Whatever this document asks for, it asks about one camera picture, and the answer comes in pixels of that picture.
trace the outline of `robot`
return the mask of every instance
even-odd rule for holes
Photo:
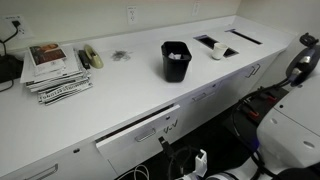
[[[246,143],[249,158],[242,166],[209,176],[206,180],[295,180],[319,179],[306,167],[320,162],[320,76],[307,80],[320,59],[318,39],[308,33],[300,37],[307,48],[302,50],[287,68],[287,78],[270,87],[259,89],[244,96],[235,104],[232,119],[236,135]],[[265,116],[257,129],[260,143],[258,150],[241,136],[235,123],[234,114],[250,98],[271,89],[290,84],[295,87],[278,102]],[[196,170],[177,180],[199,180],[207,170],[207,155],[203,150],[184,148],[174,152],[168,142],[159,139],[165,154],[170,159],[168,179],[171,178],[171,165],[181,151],[194,151]]]

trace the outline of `dark floor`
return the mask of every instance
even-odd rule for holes
[[[287,94],[287,92],[280,90],[273,92],[273,94],[278,97],[278,100],[280,100]],[[261,99],[252,100],[252,105],[260,112],[260,117],[256,119],[256,121],[259,122],[262,120],[263,116],[275,103],[276,102],[270,103]],[[171,144],[175,151],[188,145],[205,150],[208,156],[208,171],[206,176],[238,167],[250,156],[241,141],[239,141],[239,139],[234,135],[230,118],[231,111],[231,108],[227,109],[196,130]],[[239,130],[244,133],[244,137],[251,142],[256,141],[255,123],[250,122],[245,115],[240,113],[236,114],[236,120],[238,121]],[[187,154],[181,154],[178,158],[183,159],[186,157]],[[190,161],[186,163],[186,170],[194,170],[195,156],[192,157],[193,158],[190,158]],[[166,180],[168,178],[167,172],[169,162],[164,153],[159,153],[142,164],[148,168],[150,180]],[[173,168],[174,178],[179,178],[178,172],[179,169],[177,167]],[[137,177],[138,180],[145,179],[140,174],[137,174]],[[133,174],[130,174],[121,180],[133,179]]]

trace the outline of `white countertop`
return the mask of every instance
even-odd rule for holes
[[[12,89],[0,93],[0,177],[75,144],[92,142],[287,47],[285,40],[275,38],[280,32],[266,28],[269,33],[274,31],[275,37],[262,32],[252,33],[263,26],[251,23],[252,27],[246,25],[241,29],[239,21],[241,19],[235,23],[237,26],[222,23],[223,27],[208,28],[203,32],[172,38],[158,34],[158,40],[123,45],[121,50],[132,52],[128,61],[113,61],[111,56],[115,49],[100,47],[98,53],[105,67],[90,70],[94,87],[50,106],[38,104],[37,95],[16,80]],[[256,45],[224,32],[234,27],[243,33],[248,32],[246,28],[250,29],[263,44]],[[203,34],[229,45],[239,54],[220,61],[212,60],[210,49],[193,39]],[[185,42],[193,56],[181,83],[164,80],[160,47],[169,40]]]

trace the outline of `wall outlet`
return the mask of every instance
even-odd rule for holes
[[[5,15],[5,16],[2,16],[2,19],[6,22],[6,24],[8,25],[12,33],[16,32],[16,28],[13,26],[12,21],[20,22],[20,26],[18,27],[19,32],[17,34],[18,39],[34,37],[34,34],[32,33],[27,22],[24,20],[24,17],[21,14]]]
[[[196,16],[199,13],[200,0],[196,0],[193,4],[192,16]]]
[[[133,25],[138,23],[138,7],[128,6],[127,7],[128,24]]]

